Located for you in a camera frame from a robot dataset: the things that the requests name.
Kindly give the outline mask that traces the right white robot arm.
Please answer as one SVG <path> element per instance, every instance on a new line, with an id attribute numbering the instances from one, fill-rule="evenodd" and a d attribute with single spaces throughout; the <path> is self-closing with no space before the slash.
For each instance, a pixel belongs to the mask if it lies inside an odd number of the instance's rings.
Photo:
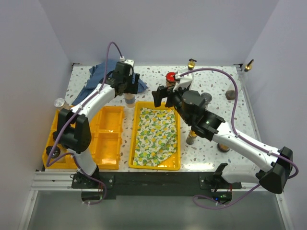
<path id="1" fill-rule="evenodd" d="M 173 107 L 198 137 L 229 147 L 260 169 L 258 172 L 239 167 L 225 169 L 213 177 L 217 187 L 225 188 L 232 183 L 245 182 L 260 184 L 274 194 L 283 192 L 293 168 L 291 149 L 278 149 L 248 135 L 235 133 L 222 117 L 206 109 L 205 98 L 197 91 L 173 91 L 172 87 L 159 86 L 152 96 L 155 107 L 159 107 L 162 99 L 166 98 L 166 107 Z"/>

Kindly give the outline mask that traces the brown spice shaker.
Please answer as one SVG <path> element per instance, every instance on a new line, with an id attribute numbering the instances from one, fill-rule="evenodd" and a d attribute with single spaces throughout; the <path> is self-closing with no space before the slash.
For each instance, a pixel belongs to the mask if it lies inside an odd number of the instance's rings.
<path id="1" fill-rule="evenodd" d="M 58 135 L 59 135 L 59 132 L 58 132 L 58 131 L 54 131 L 54 132 L 52 133 L 52 137 L 53 137 L 53 140 L 54 140 L 54 141 L 56 141 Z"/>

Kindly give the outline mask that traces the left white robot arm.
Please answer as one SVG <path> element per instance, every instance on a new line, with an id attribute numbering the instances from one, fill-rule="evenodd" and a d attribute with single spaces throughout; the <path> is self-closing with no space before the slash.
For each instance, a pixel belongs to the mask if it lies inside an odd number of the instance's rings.
<path id="1" fill-rule="evenodd" d="M 100 80 L 96 88 L 80 103 L 58 114 L 55 143 L 72 150 L 74 161 L 82 174 L 82 182 L 89 188 L 99 184 L 98 169 L 89 145 L 92 140 L 90 122 L 100 109 L 117 96 L 137 94 L 140 75 L 134 72 L 134 60 L 116 63 L 115 69 Z"/>

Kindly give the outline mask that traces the black cap seasoning shaker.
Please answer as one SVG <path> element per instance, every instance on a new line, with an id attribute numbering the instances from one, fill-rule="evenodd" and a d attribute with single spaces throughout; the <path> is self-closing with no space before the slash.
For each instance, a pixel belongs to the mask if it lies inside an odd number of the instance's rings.
<path id="1" fill-rule="evenodd" d="M 47 146 L 46 147 L 46 155 L 47 155 L 47 158 L 49 157 L 50 153 L 51 153 L 51 150 L 52 150 L 52 146 Z M 52 163 L 56 158 L 58 157 L 61 157 L 58 161 L 56 161 L 56 163 L 64 163 L 65 162 L 65 151 L 64 149 L 60 148 L 59 146 L 56 146 L 53 153 L 52 153 L 52 156 L 49 160 L 49 163 Z"/>

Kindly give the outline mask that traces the blue label spice jar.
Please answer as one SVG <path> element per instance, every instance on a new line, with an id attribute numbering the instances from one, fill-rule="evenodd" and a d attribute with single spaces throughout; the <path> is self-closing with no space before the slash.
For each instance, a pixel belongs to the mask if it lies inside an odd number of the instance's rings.
<path id="1" fill-rule="evenodd" d="M 70 106 L 69 104 L 65 101 L 64 98 L 57 98 L 55 101 L 54 101 L 54 106 L 55 108 L 60 111 L 62 109 L 66 109 L 66 110 L 70 110 Z"/>

